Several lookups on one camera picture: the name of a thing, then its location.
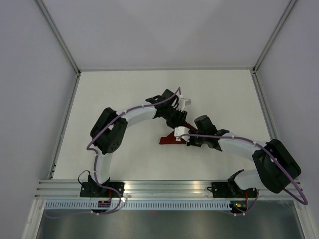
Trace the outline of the dark red cloth napkin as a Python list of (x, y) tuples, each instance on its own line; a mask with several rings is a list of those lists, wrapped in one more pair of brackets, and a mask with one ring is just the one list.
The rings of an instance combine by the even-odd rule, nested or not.
[[(185, 123), (184, 126), (189, 130), (197, 130), (194, 126), (189, 123)], [(172, 131), (169, 135), (163, 136), (159, 140), (159, 145), (169, 145), (169, 144), (184, 144), (184, 140), (177, 141), (174, 137), (174, 132)]]

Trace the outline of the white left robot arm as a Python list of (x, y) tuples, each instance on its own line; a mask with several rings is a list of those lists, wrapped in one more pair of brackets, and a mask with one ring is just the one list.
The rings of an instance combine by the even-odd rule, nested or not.
[(105, 108), (90, 132), (92, 140), (86, 150), (93, 151), (95, 159), (88, 181), (81, 183), (81, 192), (97, 197), (108, 194), (112, 154), (119, 149), (129, 127), (156, 118), (165, 119), (166, 125), (172, 129), (186, 126), (187, 112), (184, 108), (190, 104), (191, 100), (185, 98), (178, 88), (176, 92), (166, 89), (162, 95), (148, 98), (126, 110)]

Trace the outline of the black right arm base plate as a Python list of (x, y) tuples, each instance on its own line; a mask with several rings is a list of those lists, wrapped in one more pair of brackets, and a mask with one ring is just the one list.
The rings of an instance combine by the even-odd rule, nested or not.
[(256, 188), (246, 190), (240, 189), (236, 184), (228, 182), (212, 182), (207, 190), (212, 193), (213, 198), (255, 198), (257, 196)]

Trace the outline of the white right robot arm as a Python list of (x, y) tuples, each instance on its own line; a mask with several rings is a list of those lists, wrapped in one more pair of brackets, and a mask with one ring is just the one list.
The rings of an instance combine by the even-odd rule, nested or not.
[(197, 130), (190, 129), (181, 138), (188, 146), (209, 148), (228, 152), (252, 161), (255, 168), (239, 170), (228, 180), (227, 190), (230, 195), (238, 197), (246, 189), (265, 186), (278, 194), (301, 174), (301, 168), (288, 152), (283, 143), (277, 139), (253, 141), (226, 129), (217, 129), (207, 115), (195, 119)]

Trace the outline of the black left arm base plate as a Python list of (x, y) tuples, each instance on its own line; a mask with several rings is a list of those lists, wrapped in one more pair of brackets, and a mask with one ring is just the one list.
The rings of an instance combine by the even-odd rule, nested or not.
[[(119, 195), (111, 190), (106, 188), (101, 188), (98, 185), (93, 185), (89, 182), (83, 182), (80, 190), (81, 198), (118, 198)], [(124, 182), (109, 182), (106, 184), (107, 187), (111, 187), (117, 190), (120, 193), (120, 196), (123, 196), (124, 193)]]

